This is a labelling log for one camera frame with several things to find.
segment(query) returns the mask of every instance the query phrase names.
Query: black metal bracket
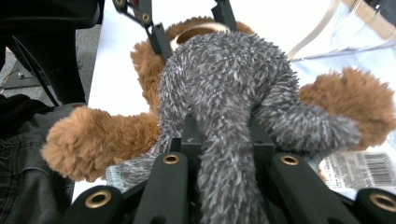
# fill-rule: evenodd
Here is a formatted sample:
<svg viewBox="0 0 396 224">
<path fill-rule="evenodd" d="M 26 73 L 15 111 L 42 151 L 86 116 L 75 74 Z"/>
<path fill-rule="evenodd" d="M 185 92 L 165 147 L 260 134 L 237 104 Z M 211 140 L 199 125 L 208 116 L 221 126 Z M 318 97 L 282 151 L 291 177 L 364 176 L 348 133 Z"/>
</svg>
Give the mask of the black metal bracket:
<svg viewBox="0 0 396 224">
<path fill-rule="evenodd" d="M 216 0 L 217 5 L 212 8 L 214 20 L 228 26 L 231 31 L 236 31 L 236 21 L 229 0 Z M 169 39 L 163 28 L 163 24 L 155 24 L 152 20 L 151 0 L 136 1 L 132 4 L 128 0 L 113 0 L 116 10 L 139 23 L 148 35 L 148 40 L 155 54 L 161 54 L 166 61 L 172 56 Z"/>
<path fill-rule="evenodd" d="M 212 8 L 213 18 L 226 25 L 231 31 L 236 31 L 236 20 L 229 0 L 216 0 L 218 3 Z"/>
<path fill-rule="evenodd" d="M 303 158 L 276 152 L 257 120 L 249 121 L 256 179 L 270 223 L 396 223 L 396 195 L 362 189 L 352 201 L 331 191 Z M 159 156 L 147 181 L 123 194 L 110 186 L 83 192 L 61 223 L 198 223 L 195 188 L 203 138 L 194 116 Z"/>
<path fill-rule="evenodd" d="M 136 3 L 134 5 L 128 0 L 113 0 L 114 7 L 119 13 L 139 23 L 146 30 L 148 40 L 155 54 L 161 54 L 166 61 L 172 56 L 172 49 L 163 25 L 161 23 L 154 25 L 151 0 L 136 1 Z"/>
</svg>

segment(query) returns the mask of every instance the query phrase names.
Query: barcode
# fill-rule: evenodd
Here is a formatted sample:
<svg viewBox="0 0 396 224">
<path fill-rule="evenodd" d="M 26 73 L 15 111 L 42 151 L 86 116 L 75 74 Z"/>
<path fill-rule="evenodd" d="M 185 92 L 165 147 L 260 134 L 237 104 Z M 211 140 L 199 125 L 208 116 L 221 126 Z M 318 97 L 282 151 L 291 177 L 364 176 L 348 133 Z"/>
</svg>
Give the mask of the barcode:
<svg viewBox="0 0 396 224">
<path fill-rule="evenodd" d="M 376 187 L 396 186 L 396 177 L 390 157 L 386 153 L 364 154 L 370 176 Z"/>
</svg>

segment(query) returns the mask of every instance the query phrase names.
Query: stuffed animal leg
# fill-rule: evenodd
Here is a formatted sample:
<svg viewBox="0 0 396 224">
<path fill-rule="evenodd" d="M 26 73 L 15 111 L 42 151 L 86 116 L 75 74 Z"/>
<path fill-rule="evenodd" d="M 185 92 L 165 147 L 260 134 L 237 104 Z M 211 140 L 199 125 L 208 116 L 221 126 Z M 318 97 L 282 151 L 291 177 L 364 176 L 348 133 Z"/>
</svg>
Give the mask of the stuffed animal leg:
<svg viewBox="0 0 396 224">
<path fill-rule="evenodd" d="M 361 140 L 351 150 L 379 146 L 396 129 L 393 91 L 369 72 L 348 67 L 341 74 L 320 75 L 314 83 L 300 88 L 300 99 L 321 106 L 331 115 L 356 120 Z"/>
<path fill-rule="evenodd" d="M 255 180 L 248 119 L 256 116 L 285 149 L 355 146 L 355 122 L 299 102 L 297 77 L 283 52 L 256 35 L 195 36 L 176 50 L 160 83 L 159 141 L 166 151 L 192 113 L 205 139 L 198 189 L 202 223 L 266 223 Z"/>
<path fill-rule="evenodd" d="M 55 123 L 41 154 L 62 176 L 92 182 L 109 165 L 146 153 L 158 135 L 156 114 L 110 116 L 84 106 Z"/>
</svg>

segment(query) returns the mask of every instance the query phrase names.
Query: stuffed animal tail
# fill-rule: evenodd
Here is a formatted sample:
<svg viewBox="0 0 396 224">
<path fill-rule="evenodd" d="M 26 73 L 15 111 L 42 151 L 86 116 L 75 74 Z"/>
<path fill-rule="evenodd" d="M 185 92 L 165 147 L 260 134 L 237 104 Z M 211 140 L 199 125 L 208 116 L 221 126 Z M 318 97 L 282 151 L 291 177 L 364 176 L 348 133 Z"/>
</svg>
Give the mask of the stuffed animal tail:
<svg viewBox="0 0 396 224">
<path fill-rule="evenodd" d="M 300 103 L 296 90 L 290 88 L 291 80 L 296 80 L 293 74 L 280 76 L 256 113 L 283 149 L 331 152 L 359 143 L 361 135 L 354 120 Z"/>
<path fill-rule="evenodd" d="M 248 130 L 250 102 L 221 84 L 204 85 L 191 88 L 205 139 L 197 181 L 201 223 L 267 223 Z"/>
</svg>

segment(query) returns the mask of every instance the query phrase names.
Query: metal bolt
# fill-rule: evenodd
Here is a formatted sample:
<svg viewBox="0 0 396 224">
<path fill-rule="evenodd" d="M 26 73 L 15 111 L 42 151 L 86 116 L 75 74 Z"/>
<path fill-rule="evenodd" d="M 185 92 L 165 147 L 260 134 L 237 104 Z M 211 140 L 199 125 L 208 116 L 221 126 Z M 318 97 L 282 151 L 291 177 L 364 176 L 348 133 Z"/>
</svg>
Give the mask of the metal bolt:
<svg viewBox="0 0 396 224">
<path fill-rule="evenodd" d="M 149 14 L 148 13 L 143 13 L 143 22 L 148 22 L 149 21 Z"/>
</svg>

